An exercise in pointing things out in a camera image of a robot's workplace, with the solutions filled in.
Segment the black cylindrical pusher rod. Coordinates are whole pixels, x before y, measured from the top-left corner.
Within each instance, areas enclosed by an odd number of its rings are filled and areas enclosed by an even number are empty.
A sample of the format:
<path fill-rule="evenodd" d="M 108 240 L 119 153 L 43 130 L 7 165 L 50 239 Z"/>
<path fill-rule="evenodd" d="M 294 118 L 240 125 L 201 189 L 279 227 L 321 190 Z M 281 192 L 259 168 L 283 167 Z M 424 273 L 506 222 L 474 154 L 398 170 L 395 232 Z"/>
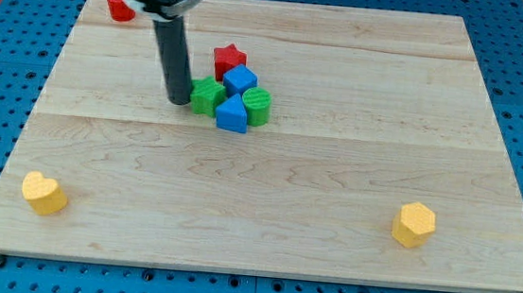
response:
<path fill-rule="evenodd" d="M 168 100 L 186 105 L 193 90 L 186 32 L 182 16 L 169 22 L 153 23 L 160 53 Z"/>

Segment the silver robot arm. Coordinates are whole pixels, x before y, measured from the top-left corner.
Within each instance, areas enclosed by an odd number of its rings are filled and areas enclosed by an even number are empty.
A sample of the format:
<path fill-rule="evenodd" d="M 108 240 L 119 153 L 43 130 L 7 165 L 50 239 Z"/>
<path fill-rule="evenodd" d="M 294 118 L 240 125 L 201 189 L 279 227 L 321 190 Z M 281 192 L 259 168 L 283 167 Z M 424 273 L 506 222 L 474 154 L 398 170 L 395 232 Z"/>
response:
<path fill-rule="evenodd" d="M 202 0 L 123 0 L 152 20 L 168 100 L 186 105 L 193 90 L 183 16 Z"/>

